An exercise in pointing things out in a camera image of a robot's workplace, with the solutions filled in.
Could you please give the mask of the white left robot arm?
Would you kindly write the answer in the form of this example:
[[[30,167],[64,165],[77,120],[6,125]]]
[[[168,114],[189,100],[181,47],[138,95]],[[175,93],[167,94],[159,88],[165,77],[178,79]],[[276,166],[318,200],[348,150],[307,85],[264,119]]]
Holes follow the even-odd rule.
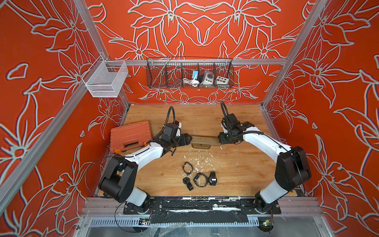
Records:
[[[101,175],[98,189],[119,203],[131,203],[138,212],[150,208],[151,196],[135,186],[138,171],[167,153],[174,155],[178,147],[190,144],[192,137],[182,133],[182,124],[176,120],[174,107],[169,107],[161,131],[148,145],[130,155],[114,155]]]

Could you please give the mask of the dark wooden watch stand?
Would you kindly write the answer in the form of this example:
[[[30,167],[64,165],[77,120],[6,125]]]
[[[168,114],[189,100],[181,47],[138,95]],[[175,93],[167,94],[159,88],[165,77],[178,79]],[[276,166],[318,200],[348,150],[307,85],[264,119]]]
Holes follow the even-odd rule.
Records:
[[[208,150],[212,146],[221,146],[218,137],[209,136],[193,136],[190,144],[195,149],[203,150]]]

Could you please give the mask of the black slim round watch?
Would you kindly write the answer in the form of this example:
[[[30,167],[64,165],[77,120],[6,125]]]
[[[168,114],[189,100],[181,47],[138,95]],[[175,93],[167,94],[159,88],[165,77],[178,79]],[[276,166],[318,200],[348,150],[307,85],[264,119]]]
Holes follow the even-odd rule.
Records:
[[[191,175],[193,173],[193,165],[190,162],[185,162],[182,169],[186,175]]]

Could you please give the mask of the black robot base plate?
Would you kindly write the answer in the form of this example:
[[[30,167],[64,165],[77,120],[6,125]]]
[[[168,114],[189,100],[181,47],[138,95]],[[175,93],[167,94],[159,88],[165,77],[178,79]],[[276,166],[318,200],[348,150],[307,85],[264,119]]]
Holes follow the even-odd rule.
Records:
[[[151,197],[145,215],[153,224],[213,224],[258,226],[260,218],[280,215],[278,202],[264,214],[254,197]]]

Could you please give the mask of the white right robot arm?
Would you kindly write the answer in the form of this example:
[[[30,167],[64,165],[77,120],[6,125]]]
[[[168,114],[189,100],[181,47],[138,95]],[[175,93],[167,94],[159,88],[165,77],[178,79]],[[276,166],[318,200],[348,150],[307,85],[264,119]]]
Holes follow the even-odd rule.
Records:
[[[311,168],[303,148],[291,147],[277,141],[254,124],[240,122],[234,114],[228,112],[224,102],[221,103],[223,132],[219,134],[222,145],[247,142],[265,153],[275,162],[274,179],[269,185],[255,194],[253,208],[260,214],[269,212],[278,199],[303,185],[312,177]]]

